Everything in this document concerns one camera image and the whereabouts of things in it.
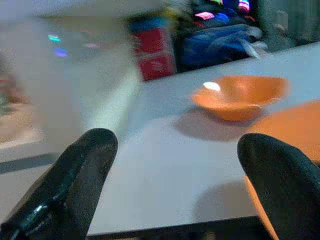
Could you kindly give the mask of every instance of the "orange plate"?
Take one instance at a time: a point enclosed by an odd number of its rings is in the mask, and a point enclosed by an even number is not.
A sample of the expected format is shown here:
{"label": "orange plate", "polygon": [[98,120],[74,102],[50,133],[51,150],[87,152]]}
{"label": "orange plate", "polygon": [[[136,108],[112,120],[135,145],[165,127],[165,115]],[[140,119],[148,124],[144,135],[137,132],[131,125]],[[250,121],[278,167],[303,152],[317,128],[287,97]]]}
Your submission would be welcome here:
{"label": "orange plate", "polygon": [[[249,133],[261,133],[277,138],[299,148],[311,161],[320,164],[320,101],[299,105],[283,112],[269,115],[250,129]],[[257,209],[259,217],[274,240],[279,240],[254,186],[245,177],[249,195]]]}
{"label": "orange plate", "polygon": [[288,81],[270,76],[225,76],[215,88],[200,88],[192,100],[227,121],[247,121],[257,117],[263,106],[287,94]]}

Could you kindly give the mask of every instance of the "orange bowl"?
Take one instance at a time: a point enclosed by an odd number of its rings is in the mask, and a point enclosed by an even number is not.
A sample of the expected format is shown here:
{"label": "orange bowl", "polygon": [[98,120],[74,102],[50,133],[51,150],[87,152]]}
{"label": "orange bowl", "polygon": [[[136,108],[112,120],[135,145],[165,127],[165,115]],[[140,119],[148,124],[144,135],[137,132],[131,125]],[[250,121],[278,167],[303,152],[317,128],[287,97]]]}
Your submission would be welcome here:
{"label": "orange bowl", "polygon": [[225,76],[203,86],[191,99],[226,121],[253,119],[288,91],[287,79],[271,76]]}

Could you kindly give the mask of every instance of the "white table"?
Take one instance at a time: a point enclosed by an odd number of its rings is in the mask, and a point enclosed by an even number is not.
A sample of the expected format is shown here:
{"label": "white table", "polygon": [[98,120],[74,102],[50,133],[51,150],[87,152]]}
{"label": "white table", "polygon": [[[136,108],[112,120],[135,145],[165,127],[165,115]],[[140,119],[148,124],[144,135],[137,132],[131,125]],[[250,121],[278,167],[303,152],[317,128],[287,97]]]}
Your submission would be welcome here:
{"label": "white table", "polygon": [[[146,83],[129,116],[128,137],[120,143],[88,233],[255,216],[237,158],[237,142],[250,123],[213,119],[195,108],[189,96],[203,82],[223,75],[286,77],[291,88],[288,98],[267,109],[279,111],[320,97],[318,56],[320,44],[313,44],[262,60],[246,59]],[[5,211],[45,169],[0,175],[1,186],[11,181],[16,188],[1,190],[2,195],[8,193]],[[22,172],[32,177],[24,180]]]}

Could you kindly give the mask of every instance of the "table surface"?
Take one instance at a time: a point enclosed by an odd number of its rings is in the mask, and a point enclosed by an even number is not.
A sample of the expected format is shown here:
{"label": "table surface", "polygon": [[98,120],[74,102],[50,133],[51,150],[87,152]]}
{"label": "table surface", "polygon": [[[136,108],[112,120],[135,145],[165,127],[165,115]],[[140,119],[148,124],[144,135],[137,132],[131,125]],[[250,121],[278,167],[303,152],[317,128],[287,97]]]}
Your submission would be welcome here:
{"label": "table surface", "polygon": [[[225,75],[286,77],[288,98],[266,109],[277,112],[320,97],[318,56],[320,44],[311,44],[144,84],[88,233],[255,216],[237,157],[237,142],[252,122],[215,119],[195,107],[190,95]],[[0,174],[1,192],[8,193],[1,221],[47,168]]]}

